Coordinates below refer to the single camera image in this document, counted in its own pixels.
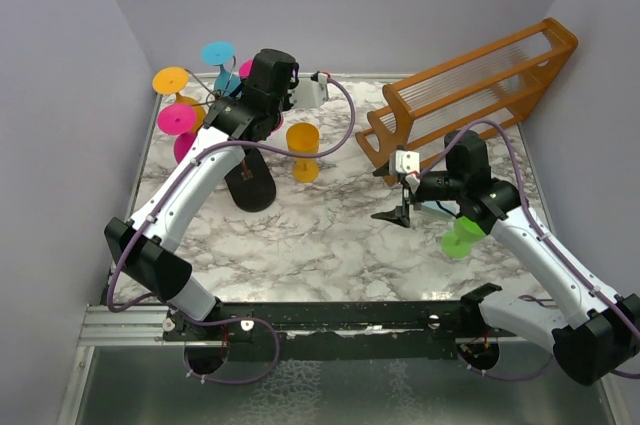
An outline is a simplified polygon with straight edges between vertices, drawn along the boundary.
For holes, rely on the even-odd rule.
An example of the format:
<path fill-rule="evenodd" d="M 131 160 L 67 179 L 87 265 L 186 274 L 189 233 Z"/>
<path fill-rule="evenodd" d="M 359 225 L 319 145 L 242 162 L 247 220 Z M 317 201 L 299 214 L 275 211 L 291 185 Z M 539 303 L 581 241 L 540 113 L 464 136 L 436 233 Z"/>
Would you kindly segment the pink wine glass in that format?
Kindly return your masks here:
<path fill-rule="evenodd" d="M 196 118 L 194 108 L 186 103 L 169 105 L 158 115 L 158 128 L 166 135 L 175 138 L 173 155 L 177 163 L 184 159 L 195 141 L 196 133 L 193 127 L 196 124 Z"/>
<path fill-rule="evenodd" d="M 253 65 L 253 60 L 252 60 L 252 59 L 249 59 L 249 60 L 245 61 L 245 62 L 244 62 L 244 63 L 239 67 L 238 75 L 239 75 L 239 77 L 240 77 L 240 79 L 241 79 L 241 80 L 244 80 L 244 79 L 247 79 L 247 78 L 248 78 L 248 76 L 249 76 L 249 74 L 250 74 L 250 71 L 251 71 L 251 68 L 252 68 L 252 65 Z M 278 123 L 277 123 L 277 125 L 276 125 L 276 128 L 274 129 L 274 131 L 279 130 L 279 129 L 282 127 L 283 122 L 284 122 L 283 118 L 282 118 L 282 117 L 280 117 L 280 118 L 279 118 L 279 121 L 278 121 Z"/>

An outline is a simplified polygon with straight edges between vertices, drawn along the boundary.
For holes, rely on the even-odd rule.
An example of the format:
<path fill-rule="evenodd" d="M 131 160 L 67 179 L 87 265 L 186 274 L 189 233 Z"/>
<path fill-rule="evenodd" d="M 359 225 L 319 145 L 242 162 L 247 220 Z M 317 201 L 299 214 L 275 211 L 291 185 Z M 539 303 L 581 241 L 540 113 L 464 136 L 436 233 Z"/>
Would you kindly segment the yellow wine glass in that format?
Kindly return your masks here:
<path fill-rule="evenodd" d="M 286 133 L 286 142 L 290 152 L 315 154 L 319 150 L 320 134 L 311 123 L 291 125 Z M 293 177 L 302 183 L 313 182 L 319 175 L 319 166 L 314 159 L 296 158 L 292 168 Z"/>
<path fill-rule="evenodd" d="M 186 103 L 191 105 L 197 115 L 196 124 L 193 127 L 193 131 L 196 133 L 199 127 L 203 124 L 206 111 L 204 106 L 201 105 L 196 99 L 188 97 L 182 94 L 182 90 L 189 82 L 188 72 L 181 67 L 172 66 L 160 70 L 152 80 L 152 87 L 155 92 L 161 95 L 174 95 L 174 103 Z"/>

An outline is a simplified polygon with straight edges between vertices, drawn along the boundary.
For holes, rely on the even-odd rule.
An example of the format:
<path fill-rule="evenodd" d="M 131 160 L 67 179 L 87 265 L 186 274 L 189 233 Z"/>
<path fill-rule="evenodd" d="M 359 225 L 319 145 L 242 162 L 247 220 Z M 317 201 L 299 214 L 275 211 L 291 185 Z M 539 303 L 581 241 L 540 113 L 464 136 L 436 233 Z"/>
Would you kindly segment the metal wine glass rack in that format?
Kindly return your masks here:
<path fill-rule="evenodd" d="M 298 84 L 296 59 L 286 52 L 264 48 L 253 58 L 247 79 L 230 95 L 214 91 L 204 127 L 216 128 L 230 141 L 241 141 L 244 158 L 224 176 L 238 208 L 260 212 L 276 198 L 276 185 L 261 152 L 252 145 L 266 140 L 282 117 L 289 90 Z"/>

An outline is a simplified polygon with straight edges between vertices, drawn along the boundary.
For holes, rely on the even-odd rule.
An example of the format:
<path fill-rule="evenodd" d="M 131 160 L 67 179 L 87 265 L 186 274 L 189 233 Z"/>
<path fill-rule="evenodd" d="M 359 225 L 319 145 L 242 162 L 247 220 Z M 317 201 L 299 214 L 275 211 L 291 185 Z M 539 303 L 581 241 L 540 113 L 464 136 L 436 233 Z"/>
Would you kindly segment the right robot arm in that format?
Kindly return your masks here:
<path fill-rule="evenodd" d="M 402 186 L 402 203 L 376 219 L 409 227 L 409 208 L 427 201 L 454 201 L 448 247 L 490 236 L 505 246 L 550 295 L 552 309 L 486 284 L 460 301 L 459 323 L 469 335 L 499 328 L 543 348 L 571 379 L 591 385 L 619 372 L 639 353 L 639 298 L 623 297 L 592 274 L 542 224 L 520 181 L 493 177 L 485 141 L 470 128 L 448 133 L 439 159 L 443 171 L 422 169 L 418 153 L 397 148 L 375 170 Z"/>

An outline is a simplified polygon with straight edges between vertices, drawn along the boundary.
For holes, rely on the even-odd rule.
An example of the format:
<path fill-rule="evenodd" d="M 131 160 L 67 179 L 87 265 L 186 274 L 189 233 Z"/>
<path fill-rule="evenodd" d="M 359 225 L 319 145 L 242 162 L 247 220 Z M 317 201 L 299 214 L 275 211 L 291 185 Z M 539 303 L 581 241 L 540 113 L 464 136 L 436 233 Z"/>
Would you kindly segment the blue wine glass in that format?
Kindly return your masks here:
<path fill-rule="evenodd" d="M 230 95 L 241 85 L 241 79 L 235 72 L 235 48 L 230 42 L 214 41 L 204 45 L 200 58 L 205 64 L 218 68 L 214 91 L 220 96 Z"/>

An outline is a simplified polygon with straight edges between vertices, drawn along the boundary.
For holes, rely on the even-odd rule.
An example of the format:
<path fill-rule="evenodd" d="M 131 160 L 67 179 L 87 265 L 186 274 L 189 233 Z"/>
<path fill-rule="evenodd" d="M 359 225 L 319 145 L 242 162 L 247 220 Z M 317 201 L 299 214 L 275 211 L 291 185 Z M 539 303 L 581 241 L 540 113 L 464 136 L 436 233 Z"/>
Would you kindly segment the green wine glass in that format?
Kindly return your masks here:
<path fill-rule="evenodd" d="M 467 217 L 454 221 L 453 229 L 441 239 L 442 251 L 451 258 L 461 259 L 471 253 L 472 246 L 486 237 L 485 232 Z"/>

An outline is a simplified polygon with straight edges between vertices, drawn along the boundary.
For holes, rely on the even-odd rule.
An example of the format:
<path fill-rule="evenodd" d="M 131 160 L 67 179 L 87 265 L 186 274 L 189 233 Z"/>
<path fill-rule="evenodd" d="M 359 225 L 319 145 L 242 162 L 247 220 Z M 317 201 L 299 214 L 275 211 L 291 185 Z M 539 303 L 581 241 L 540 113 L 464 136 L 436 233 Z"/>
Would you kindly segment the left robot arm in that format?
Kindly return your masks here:
<path fill-rule="evenodd" d="M 154 196 L 128 220 L 112 218 L 104 230 L 115 273 L 187 315 L 186 327 L 206 340 L 220 330 L 217 298 L 176 256 L 194 216 L 253 143 L 278 125 L 299 65 L 286 52 L 262 49 L 238 89 L 214 100 L 194 143 Z"/>

